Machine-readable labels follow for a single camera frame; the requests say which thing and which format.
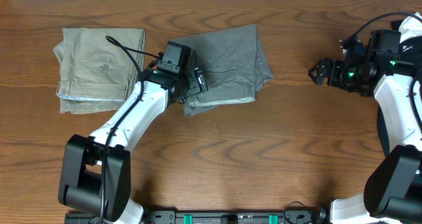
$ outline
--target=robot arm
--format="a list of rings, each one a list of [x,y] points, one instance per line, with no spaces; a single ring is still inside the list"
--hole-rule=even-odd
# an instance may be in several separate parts
[[[417,122],[422,103],[419,82],[414,82],[420,69],[400,61],[400,36],[392,30],[375,30],[364,47],[354,35],[342,42],[345,61],[324,59],[309,71],[315,84],[322,85],[327,77],[329,86],[374,96],[389,141],[385,151],[389,155],[367,181],[364,193],[331,203],[332,224],[422,220],[422,135]]]
[[[384,75],[374,90],[375,99],[380,105],[387,128],[390,151],[397,145],[414,145],[422,151],[422,134],[409,99],[409,87],[412,77],[394,74]],[[422,111],[419,82],[415,83],[413,91],[416,108]]]
[[[94,141],[105,144],[110,128],[115,125],[117,120],[121,118],[124,112],[135,102],[140,94],[140,83],[137,82],[132,91],[131,96],[120,107],[120,109],[101,126],[98,130],[91,133]],[[169,99],[168,90],[162,88],[161,85],[153,82],[144,82],[144,91],[142,101],[129,112],[123,119],[119,128],[115,131],[115,136],[112,137],[110,147],[116,145],[123,146],[125,150],[132,152],[140,137],[144,134],[146,128],[151,122],[160,114],[163,113],[167,107]]]
[[[140,223],[144,210],[129,198],[131,152],[171,102],[184,102],[208,90],[202,71],[195,66],[195,52],[189,47],[169,42],[163,59],[156,63],[157,69],[148,66],[142,72],[132,94],[106,124],[87,138],[74,135],[68,141],[59,185],[61,204],[99,216],[103,203],[100,194],[105,190],[106,223]],[[87,165],[95,164],[105,166],[102,174],[87,170]]]

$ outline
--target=wooden table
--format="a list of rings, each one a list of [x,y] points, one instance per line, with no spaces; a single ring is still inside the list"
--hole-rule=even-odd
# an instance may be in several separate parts
[[[179,210],[280,210],[363,191],[384,159],[378,105],[315,86],[307,71],[343,59],[338,40],[369,19],[421,0],[6,0],[0,3],[0,223],[62,223],[63,152],[114,112],[59,113],[62,28],[144,28],[146,49],[168,39],[256,23],[275,79],[256,101],[185,118],[170,106],[132,155],[132,197]],[[389,28],[382,19],[370,30]]]

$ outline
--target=camera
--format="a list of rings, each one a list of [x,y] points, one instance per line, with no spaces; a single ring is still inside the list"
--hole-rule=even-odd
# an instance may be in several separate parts
[[[168,89],[170,101],[185,103],[186,98],[208,91],[204,73],[197,62],[194,49],[168,42],[162,59],[149,64],[143,79]]]

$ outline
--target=folded clothing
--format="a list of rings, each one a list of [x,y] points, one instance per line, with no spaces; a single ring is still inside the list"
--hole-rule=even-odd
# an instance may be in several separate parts
[[[208,85],[207,92],[187,98],[186,117],[218,105],[252,102],[255,92],[274,78],[255,24],[172,41],[195,50]]]
[[[54,48],[60,62],[57,96],[60,112],[94,113],[119,109],[133,90],[138,73],[112,36],[122,45],[144,50],[143,29],[63,29],[63,41]],[[131,52],[139,65],[144,56]]]

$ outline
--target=black cable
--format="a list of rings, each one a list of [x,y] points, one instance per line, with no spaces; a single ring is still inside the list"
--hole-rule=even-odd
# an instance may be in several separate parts
[[[119,46],[119,47],[124,47],[126,50],[129,50],[129,51],[132,51],[132,52],[135,52],[135,53],[141,53],[141,54],[144,54],[144,55],[148,55],[148,56],[154,57],[156,59],[162,58],[162,56],[160,57],[160,56],[157,56],[157,55],[153,55],[152,53],[147,53],[147,52],[131,49],[130,47],[122,46],[117,40],[115,40],[111,36],[106,36],[105,38],[108,40],[108,42],[112,43],[113,45],[116,45],[116,46]]]
[[[135,65],[139,76],[141,75],[141,70],[139,65],[136,63],[135,59],[132,57],[132,55],[127,51],[127,48],[123,45],[121,45],[116,39],[112,38],[111,36],[105,37],[109,42],[111,42],[113,45],[119,46],[131,59],[133,64]],[[108,155],[108,148],[111,142],[111,138],[113,137],[115,131],[119,128],[119,125],[125,119],[125,117],[131,112],[131,110],[142,100],[142,95],[144,94],[144,81],[140,81],[140,93],[136,97],[135,101],[132,103],[132,105],[120,116],[120,118],[117,120],[117,122],[114,124],[114,126],[110,129],[109,134],[107,136],[107,139],[105,140],[104,148],[103,148],[103,156],[102,156],[102,167],[101,167],[101,175],[102,175],[102,181],[101,181],[101,204],[100,204],[100,216],[98,218],[97,224],[102,224],[104,217],[106,216],[107,212],[107,205],[108,200],[106,200],[106,167],[107,167],[107,155]]]
[[[154,59],[153,61],[151,61],[151,63],[150,64],[148,64],[148,66],[147,67],[149,67],[149,68],[153,68],[155,65],[157,65],[158,63],[160,62],[160,60],[159,59]]]
[[[413,114],[415,115],[416,122],[420,130],[422,130],[422,120],[421,120],[421,117],[419,116],[419,113],[417,112],[416,103],[415,103],[416,94],[413,93],[413,87],[415,87],[417,78],[421,75],[421,73],[422,73],[422,68],[420,68],[416,76],[413,77],[413,80],[411,81],[410,87],[409,87],[409,98],[410,98],[411,109],[413,110]]]
[[[418,16],[416,16],[414,13],[407,13],[407,12],[395,12],[395,13],[386,13],[386,14],[382,14],[380,16],[375,17],[374,19],[368,21],[366,24],[364,24],[362,27],[360,27],[360,29],[358,29],[354,34],[352,34],[347,40],[346,40],[346,44],[348,44],[355,36],[358,35],[358,33],[360,33],[360,31],[362,31],[365,27],[367,27],[370,23],[379,20],[381,18],[387,17],[387,16],[411,16],[413,18],[415,18],[416,20],[418,20],[420,23],[422,23],[422,19],[419,18]]]
[[[292,223],[288,218],[286,218],[286,210],[290,207],[290,205],[292,205],[292,204],[301,204],[303,207],[305,207],[305,208],[307,208],[304,204],[302,204],[301,202],[299,202],[299,201],[293,201],[293,202],[291,202],[290,204],[288,204],[285,208],[284,208],[284,210],[283,210],[283,218],[284,218],[284,220],[285,221],[287,221],[288,223],[290,223],[290,224],[294,224],[294,223]]]

